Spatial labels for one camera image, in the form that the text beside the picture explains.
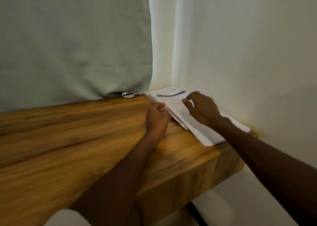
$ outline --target wooden table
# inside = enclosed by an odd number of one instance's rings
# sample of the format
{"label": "wooden table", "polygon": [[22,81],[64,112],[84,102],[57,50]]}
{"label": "wooden table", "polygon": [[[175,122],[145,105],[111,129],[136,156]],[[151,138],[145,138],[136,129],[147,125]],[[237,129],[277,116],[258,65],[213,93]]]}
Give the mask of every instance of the wooden table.
{"label": "wooden table", "polygon": [[[43,225],[141,139],[144,95],[0,114],[0,224]],[[240,171],[227,142],[205,148],[171,120],[137,194],[145,225]]]}

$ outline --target white fabric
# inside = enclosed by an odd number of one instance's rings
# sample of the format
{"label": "white fabric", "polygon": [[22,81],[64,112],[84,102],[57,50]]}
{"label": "white fabric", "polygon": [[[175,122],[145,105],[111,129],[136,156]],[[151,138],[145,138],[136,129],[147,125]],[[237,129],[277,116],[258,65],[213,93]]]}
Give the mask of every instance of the white fabric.
{"label": "white fabric", "polygon": [[91,226],[83,216],[70,209],[56,212],[44,226]]}
{"label": "white fabric", "polygon": [[0,112],[148,89],[149,0],[0,1]]}

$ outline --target white floor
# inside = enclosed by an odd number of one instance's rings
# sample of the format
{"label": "white floor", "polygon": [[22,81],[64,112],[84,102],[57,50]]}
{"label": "white floor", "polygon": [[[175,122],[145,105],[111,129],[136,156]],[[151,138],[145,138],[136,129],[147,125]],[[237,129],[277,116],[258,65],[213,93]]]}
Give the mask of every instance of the white floor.
{"label": "white floor", "polygon": [[190,212],[188,212],[188,209],[183,207],[163,218],[154,224],[154,226],[198,226],[198,224]]}

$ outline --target white sleeve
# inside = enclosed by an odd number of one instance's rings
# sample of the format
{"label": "white sleeve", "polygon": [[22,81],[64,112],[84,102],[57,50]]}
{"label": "white sleeve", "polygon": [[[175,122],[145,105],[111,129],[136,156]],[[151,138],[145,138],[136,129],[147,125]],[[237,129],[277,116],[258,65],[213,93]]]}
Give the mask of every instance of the white sleeve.
{"label": "white sleeve", "polygon": [[83,216],[70,209],[56,212],[44,226],[91,226]]}

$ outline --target hand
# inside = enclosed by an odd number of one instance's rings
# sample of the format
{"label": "hand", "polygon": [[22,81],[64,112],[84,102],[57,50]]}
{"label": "hand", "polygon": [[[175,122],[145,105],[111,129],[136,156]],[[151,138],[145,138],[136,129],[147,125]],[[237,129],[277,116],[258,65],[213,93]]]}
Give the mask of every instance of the hand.
{"label": "hand", "polygon": [[157,140],[163,137],[170,120],[168,111],[163,107],[165,103],[157,102],[148,109],[146,114],[146,134]]}
{"label": "hand", "polygon": [[182,102],[188,108],[190,115],[193,116],[194,119],[212,129],[215,129],[220,120],[223,119],[212,98],[200,92],[190,93]]}

